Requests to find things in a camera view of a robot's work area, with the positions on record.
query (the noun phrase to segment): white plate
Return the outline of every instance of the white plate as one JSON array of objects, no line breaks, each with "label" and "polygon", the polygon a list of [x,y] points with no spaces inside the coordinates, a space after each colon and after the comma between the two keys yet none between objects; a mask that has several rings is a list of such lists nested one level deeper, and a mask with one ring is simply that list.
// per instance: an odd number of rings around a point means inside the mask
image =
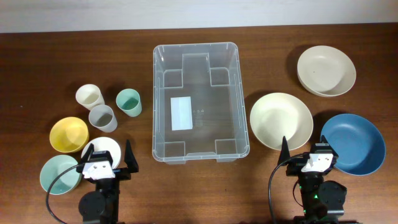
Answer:
[{"label": "white plate", "polygon": [[250,125],[260,142],[276,150],[281,150],[284,136],[290,150],[303,146],[313,129],[310,110],[286,93],[271,93],[257,100],[250,112]]},{"label": "white plate", "polygon": [[108,137],[99,137],[99,138],[91,140],[89,143],[87,143],[87,145],[81,152],[82,157],[88,150],[88,147],[90,146],[91,143],[94,144],[95,152],[109,151],[111,153],[112,160],[113,160],[112,168],[116,169],[118,167],[118,165],[120,163],[120,159],[121,159],[121,149],[120,149],[119,144],[115,140],[108,138]]},{"label": "white plate", "polygon": [[355,66],[349,57],[328,46],[307,49],[298,59],[297,73],[305,89],[324,97],[346,93],[356,79]]}]

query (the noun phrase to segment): blue plate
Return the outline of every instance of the blue plate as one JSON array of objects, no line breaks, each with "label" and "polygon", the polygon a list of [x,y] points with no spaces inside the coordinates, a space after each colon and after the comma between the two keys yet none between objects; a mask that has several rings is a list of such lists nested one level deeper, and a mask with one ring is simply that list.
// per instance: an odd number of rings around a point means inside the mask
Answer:
[{"label": "blue plate", "polygon": [[322,135],[339,155],[335,167],[348,174],[372,174],[386,158],[383,136],[375,125],[361,116],[334,116],[322,128]]}]

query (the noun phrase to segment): green cup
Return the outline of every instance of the green cup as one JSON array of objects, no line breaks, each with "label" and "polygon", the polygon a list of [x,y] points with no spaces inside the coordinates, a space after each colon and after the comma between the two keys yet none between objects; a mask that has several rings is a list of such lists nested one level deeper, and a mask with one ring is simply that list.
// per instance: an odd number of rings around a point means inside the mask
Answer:
[{"label": "green cup", "polygon": [[141,99],[136,90],[122,90],[116,97],[117,106],[130,117],[138,116],[142,111]]},{"label": "green cup", "polygon": [[[55,178],[63,171],[77,165],[76,159],[72,156],[60,155],[47,161],[40,172],[40,184],[47,191]],[[73,190],[81,180],[81,174],[73,169],[59,178],[52,186],[50,194],[61,195]]]}]

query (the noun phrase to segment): white backdrop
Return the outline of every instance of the white backdrop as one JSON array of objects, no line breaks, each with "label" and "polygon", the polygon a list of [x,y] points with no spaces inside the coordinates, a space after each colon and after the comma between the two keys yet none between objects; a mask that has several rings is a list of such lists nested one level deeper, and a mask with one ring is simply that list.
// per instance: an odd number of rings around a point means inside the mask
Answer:
[{"label": "white backdrop", "polygon": [[0,32],[398,22],[398,0],[0,0]]}]

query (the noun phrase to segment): brown tabletop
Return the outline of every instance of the brown tabletop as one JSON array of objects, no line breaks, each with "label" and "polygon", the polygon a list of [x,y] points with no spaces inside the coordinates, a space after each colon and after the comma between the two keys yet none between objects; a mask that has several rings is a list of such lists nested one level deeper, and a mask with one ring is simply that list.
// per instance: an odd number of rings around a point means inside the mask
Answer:
[{"label": "brown tabletop", "polygon": [[[45,208],[42,166],[60,153],[49,143],[51,127],[88,110],[75,101],[78,87],[94,83],[114,109],[119,126],[103,133],[89,126],[90,139],[126,139],[140,171],[121,183],[119,220],[126,223],[268,223],[267,184],[278,151],[263,146],[249,128],[250,153],[229,163],[188,161],[170,166],[152,157],[152,51],[159,44],[234,42],[239,47],[249,123],[261,96],[284,92],[300,98],[314,117],[308,151],[332,116],[354,113],[374,123],[384,136],[387,157],[374,174],[356,177],[333,170],[325,177],[348,188],[342,220],[398,222],[398,24],[242,27],[222,29],[124,30],[0,35],[0,222],[55,223]],[[354,62],[357,79],[342,96],[322,98],[306,91],[296,74],[300,54],[329,45]],[[123,88],[142,98],[142,113],[130,118],[117,109]],[[71,154],[76,159],[80,152]],[[273,180],[279,220],[303,215],[292,196],[296,177],[285,168]],[[86,180],[73,191],[51,196],[50,205],[67,223],[80,223],[78,202],[95,189]]]}]

